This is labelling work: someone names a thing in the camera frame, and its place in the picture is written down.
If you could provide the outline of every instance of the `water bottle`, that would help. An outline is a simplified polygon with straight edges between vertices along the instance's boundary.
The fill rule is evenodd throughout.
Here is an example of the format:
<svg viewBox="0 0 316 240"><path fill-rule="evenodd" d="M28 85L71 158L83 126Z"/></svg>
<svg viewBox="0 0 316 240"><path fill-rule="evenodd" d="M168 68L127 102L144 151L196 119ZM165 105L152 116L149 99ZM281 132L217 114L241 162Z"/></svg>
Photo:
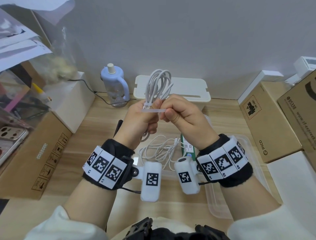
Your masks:
<svg viewBox="0 0 316 240"><path fill-rule="evenodd" d="M109 63L101 71L101 80L104 82L107 94L113 107L124 107L130 99L130 91L124 80L124 72L120 67Z"/></svg>

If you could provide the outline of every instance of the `white box lid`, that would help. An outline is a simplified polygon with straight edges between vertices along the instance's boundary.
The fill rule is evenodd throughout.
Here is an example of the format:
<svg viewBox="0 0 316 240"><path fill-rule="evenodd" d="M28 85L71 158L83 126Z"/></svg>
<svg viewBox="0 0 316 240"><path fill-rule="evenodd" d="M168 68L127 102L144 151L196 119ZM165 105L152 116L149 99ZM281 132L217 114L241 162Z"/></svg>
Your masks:
<svg viewBox="0 0 316 240"><path fill-rule="evenodd" d="M149 77L146 75L138 75L136 77L135 84L137 87L134 88L134 97L137 99L145 98L145 90ZM170 94L178 94L190 102L209 102L211 100L210 93L206 91L206 82L203 79L172 77L171 82L173 86Z"/></svg>

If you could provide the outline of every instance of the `forearm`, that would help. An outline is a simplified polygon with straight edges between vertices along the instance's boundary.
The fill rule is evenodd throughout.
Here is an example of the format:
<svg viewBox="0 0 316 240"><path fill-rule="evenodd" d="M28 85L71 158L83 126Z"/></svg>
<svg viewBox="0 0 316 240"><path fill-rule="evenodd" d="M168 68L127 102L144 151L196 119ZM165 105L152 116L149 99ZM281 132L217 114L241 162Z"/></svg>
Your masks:
<svg viewBox="0 0 316 240"><path fill-rule="evenodd" d="M221 189L235 221L272 212L280 207L255 176L236 187L221 186Z"/></svg>
<svg viewBox="0 0 316 240"><path fill-rule="evenodd" d="M116 192L102 189L83 179L63 207L71 220L92 223L105 229Z"/></svg>

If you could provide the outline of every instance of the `brown cardboard box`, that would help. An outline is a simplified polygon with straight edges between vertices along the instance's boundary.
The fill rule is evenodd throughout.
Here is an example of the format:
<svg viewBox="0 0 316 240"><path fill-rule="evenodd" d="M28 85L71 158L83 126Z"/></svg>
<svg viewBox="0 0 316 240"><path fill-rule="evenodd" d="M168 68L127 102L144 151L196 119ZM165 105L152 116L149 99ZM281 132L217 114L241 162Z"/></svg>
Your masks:
<svg viewBox="0 0 316 240"><path fill-rule="evenodd" d="M277 101L316 171L316 71Z"/></svg>
<svg viewBox="0 0 316 240"><path fill-rule="evenodd" d="M0 169L0 198L40 199L71 132L51 112Z"/></svg>
<svg viewBox="0 0 316 240"><path fill-rule="evenodd" d="M302 150L277 104L277 99L288 89L284 82L260 82L240 105L262 160L266 163Z"/></svg>

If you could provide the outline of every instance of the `clear plastic bag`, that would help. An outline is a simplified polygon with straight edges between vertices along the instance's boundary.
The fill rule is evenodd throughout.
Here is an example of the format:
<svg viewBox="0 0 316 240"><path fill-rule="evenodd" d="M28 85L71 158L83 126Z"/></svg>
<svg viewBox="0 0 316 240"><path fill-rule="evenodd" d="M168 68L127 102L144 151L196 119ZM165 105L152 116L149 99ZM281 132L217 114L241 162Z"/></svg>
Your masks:
<svg viewBox="0 0 316 240"><path fill-rule="evenodd" d="M77 74L75 59L71 53L70 43L67 40L67 29L62 29L62 40L54 41L51 54L33 58L30 63L45 80L46 84L73 79Z"/></svg>

